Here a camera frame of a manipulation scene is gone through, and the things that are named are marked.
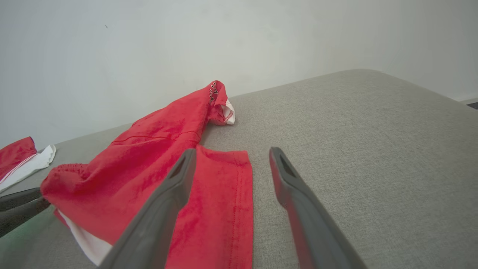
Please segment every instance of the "red garment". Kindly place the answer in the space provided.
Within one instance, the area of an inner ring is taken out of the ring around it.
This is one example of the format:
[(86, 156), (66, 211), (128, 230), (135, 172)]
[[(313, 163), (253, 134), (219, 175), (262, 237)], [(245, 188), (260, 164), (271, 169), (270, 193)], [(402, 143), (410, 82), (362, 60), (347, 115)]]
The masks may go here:
[(199, 146), (209, 121), (225, 125), (224, 85), (178, 99), (135, 122), (89, 164), (60, 165), (43, 196), (75, 224), (114, 244), (180, 155), (196, 148), (188, 204), (178, 215), (167, 268), (252, 265), (252, 168), (245, 151)]
[(0, 180), (34, 154), (36, 154), (35, 143), (31, 137), (25, 137), (0, 149)]

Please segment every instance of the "white wall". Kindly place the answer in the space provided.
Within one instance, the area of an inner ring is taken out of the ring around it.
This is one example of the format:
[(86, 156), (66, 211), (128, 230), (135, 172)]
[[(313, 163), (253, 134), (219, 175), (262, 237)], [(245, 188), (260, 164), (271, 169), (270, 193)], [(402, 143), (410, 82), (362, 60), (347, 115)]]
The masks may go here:
[(1, 0), (0, 147), (130, 123), (214, 79), (234, 96), (371, 68), (471, 99), (477, 13), (476, 0)]

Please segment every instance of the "red fabric with white stripe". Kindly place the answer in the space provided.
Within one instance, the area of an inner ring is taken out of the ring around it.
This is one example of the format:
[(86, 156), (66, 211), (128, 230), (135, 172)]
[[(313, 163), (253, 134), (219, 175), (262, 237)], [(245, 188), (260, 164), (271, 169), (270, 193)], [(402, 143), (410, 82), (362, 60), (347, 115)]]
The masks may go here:
[(31, 137), (20, 139), (0, 149), (0, 180), (35, 154), (35, 143)]
[(196, 148), (191, 195), (176, 221), (167, 268), (251, 268), (247, 152), (198, 145), (209, 121), (225, 125), (232, 115), (224, 115), (226, 102), (219, 81), (176, 100), (135, 122), (89, 164), (54, 168), (41, 185), (43, 196), (75, 224), (114, 244), (180, 155)]

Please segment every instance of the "gray fabric surface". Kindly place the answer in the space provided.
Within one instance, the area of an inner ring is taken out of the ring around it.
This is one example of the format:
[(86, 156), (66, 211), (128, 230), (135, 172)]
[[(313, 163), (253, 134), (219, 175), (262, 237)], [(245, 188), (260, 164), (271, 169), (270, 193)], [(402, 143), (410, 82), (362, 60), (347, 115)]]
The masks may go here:
[[(253, 268), (298, 268), (287, 215), (274, 194), (270, 146), (282, 148), (370, 268), (478, 266), (477, 111), (371, 70), (230, 100), (236, 124), (208, 126), (201, 143), (249, 153)], [(58, 144), (51, 167), (88, 162), (128, 127)], [(48, 171), (3, 195), (38, 186)], [(1, 238), (0, 251), (30, 243), (23, 255), (0, 255), (0, 268), (92, 266), (49, 212)], [(22, 263), (23, 256), (28, 259)]]

